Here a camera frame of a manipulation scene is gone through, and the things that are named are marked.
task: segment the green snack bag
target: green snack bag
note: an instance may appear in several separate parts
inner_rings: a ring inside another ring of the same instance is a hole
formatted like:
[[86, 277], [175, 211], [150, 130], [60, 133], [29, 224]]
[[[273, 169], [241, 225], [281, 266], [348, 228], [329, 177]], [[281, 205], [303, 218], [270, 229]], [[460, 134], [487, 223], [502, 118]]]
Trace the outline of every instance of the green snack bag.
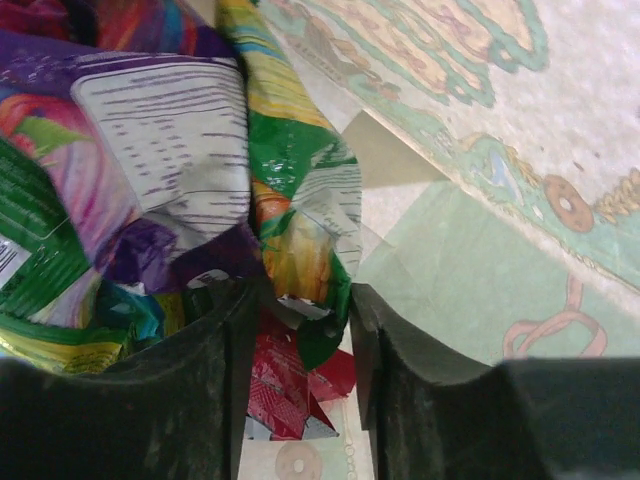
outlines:
[[58, 373], [98, 373], [131, 349], [132, 330], [60, 328], [0, 314], [0, 354]]
[[0, 313], [83, 328], [99, 281], [47, 173], [0, 137]]
[[262, 259], [276, 296], [308, 319], [305, 368], [338, 348], [360, 263], [360, 169], [307, 95], [256, 2], [219, 0], [218, 28], [247, 64], [249, 161]]

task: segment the nutrition facts label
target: nutrition facts label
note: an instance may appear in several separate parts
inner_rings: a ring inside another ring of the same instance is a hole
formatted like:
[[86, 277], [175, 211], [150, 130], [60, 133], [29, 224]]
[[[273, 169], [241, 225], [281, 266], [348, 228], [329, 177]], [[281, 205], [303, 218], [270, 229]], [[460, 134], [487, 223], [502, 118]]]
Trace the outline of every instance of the nutrition facts label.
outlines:
[[145, 212], [219, 234], [248, 208], [240, 74], [229, 60], [126, 68], [128, 61], [76, 81], [74, 99], [94, 121]]

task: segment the donut illustration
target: donut illustration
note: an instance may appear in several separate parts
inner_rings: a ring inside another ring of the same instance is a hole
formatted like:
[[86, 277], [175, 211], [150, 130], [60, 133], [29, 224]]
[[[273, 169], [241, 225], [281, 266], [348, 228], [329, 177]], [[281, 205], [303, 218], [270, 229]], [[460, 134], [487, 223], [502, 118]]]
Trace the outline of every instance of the donut illustration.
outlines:
[[578, 191], [559, 175], [544, 178], [544, 193], [562, 224], [579, 233], [590, 232], [595, 223], [591, 207]]
[[307, 442], [287, 442], [276, 458], [276, 475], [280, 480], [320, 480], [322, 457]]

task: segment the plastic packaging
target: plastic packaging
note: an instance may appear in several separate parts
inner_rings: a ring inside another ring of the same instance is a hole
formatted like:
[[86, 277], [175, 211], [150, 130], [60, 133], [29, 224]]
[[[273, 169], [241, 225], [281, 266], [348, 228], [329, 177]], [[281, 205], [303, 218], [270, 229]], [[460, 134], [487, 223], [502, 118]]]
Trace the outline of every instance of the plastic packaging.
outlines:
[[248, 421], [249, 430], [269, 432], [270, 440], [337, 436], [319, 402], [351, 392], [356, 380], [353, 356], [338, 350], [321, 367], [307, 372], [296, 343], [295, 330], [263, 309], [248, 408], [248, 415], [263, 428]]
[[98, 282], [47, 174], [0, 137], [0, 314], [82, 328]]
[[307, 95], [249, 0], [219, 0], [216, 23], [249, 72], [249, 158], [262, 258], [277, 296], [307, 316], [305, 368], [325, 362], [346, 325], [360, 262], [360, 169]]
[[98, 373], [127, 356], [132, 331], [48, 327], [0, 314], [0, 355], [64, 373]]
[[58, 0], [0, 0], [0, 30], [71, 40], [68, 12]]
[[0, 30], [0, 133], [47, 169], [95, 268], [140, 294], [259, 271], [242, 78], [217, 42], [193, 58]]

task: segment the garbage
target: garbage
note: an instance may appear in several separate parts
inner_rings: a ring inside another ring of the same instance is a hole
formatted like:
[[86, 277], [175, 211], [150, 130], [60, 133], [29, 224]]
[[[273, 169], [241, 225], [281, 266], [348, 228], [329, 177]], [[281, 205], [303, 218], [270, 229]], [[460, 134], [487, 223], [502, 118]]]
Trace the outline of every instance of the garbage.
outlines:
[[266, 274], [304, 321], [266, 314], [249, 414], [335, 435], [360, 171], [253, 3], [0, 0], [0, 352], [98, 372]]

